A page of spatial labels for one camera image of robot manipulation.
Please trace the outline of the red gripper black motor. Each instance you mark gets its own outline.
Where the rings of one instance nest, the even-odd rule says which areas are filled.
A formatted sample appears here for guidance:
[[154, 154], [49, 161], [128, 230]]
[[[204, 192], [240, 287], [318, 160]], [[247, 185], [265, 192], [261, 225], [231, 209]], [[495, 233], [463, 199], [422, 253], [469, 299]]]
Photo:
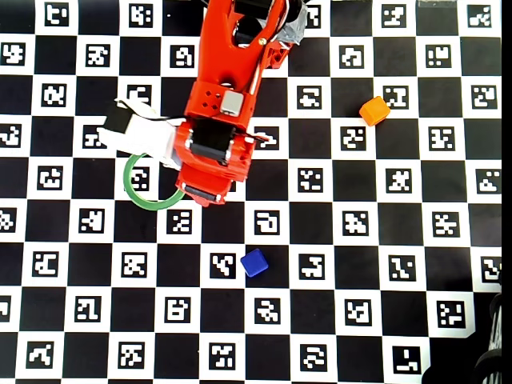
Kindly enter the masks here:
[[248, 176], [256, 138], [248, 118], [187, 118], [174, 149], [182, 162], [176, 186], [200, 205], [221, 205], [233, 182]]

